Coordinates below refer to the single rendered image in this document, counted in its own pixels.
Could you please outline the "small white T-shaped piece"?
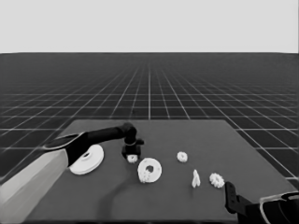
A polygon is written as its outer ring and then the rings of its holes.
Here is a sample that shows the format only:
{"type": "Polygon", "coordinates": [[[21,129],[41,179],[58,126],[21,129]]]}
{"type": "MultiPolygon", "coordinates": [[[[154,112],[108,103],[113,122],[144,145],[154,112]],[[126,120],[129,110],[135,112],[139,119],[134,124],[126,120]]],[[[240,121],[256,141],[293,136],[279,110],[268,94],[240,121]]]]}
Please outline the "small white T-shaped piece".
{"type": "Polygon", "coordinates": [[[192,178],[192,186],[194,188],[199,187],[201,185],[200,176],[196,169],[193,170],[193,178],[192,178]]]}

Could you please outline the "large thick white disc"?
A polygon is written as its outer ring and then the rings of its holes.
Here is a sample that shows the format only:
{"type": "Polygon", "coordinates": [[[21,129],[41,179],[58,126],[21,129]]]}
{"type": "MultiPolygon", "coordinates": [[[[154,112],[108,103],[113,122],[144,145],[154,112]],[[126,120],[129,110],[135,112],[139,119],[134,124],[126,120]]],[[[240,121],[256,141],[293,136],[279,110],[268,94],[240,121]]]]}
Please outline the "large thick white disc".
{"type": "Polygon", "coordinates": [[[86,175],[96,169],[104,157],[103,148],[100,145],[92,145],[69,167],[69,170],[74,175],[86,175]]]}

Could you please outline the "large white toothed gear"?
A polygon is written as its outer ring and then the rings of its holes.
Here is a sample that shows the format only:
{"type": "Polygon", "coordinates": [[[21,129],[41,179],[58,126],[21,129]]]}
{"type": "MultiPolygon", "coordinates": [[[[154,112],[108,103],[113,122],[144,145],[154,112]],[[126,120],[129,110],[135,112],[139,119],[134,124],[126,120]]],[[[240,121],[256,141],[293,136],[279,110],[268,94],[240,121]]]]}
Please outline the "large white toothed gear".
{"type": "Polygon", "coordinates": [[[222,188],[225,184],[223,177],[217,173],[211,174],[209,176],[209,181],[214,188],[218,189],[222,188]]]}

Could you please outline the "white round carrier with pins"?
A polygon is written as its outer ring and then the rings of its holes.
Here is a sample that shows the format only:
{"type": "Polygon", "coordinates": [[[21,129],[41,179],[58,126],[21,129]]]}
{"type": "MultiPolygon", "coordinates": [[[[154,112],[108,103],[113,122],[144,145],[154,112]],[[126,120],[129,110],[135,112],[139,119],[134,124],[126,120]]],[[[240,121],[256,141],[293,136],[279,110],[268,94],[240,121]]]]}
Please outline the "white round carrier with pins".
{"type": "Polygon", "coordinates": [[[142,160],[137,167],[137,174],[148,170],[150,172],[150,178],[148,183],[156,182],[162,175],[162,165],[153,158],[145,158],[142,160]]]}

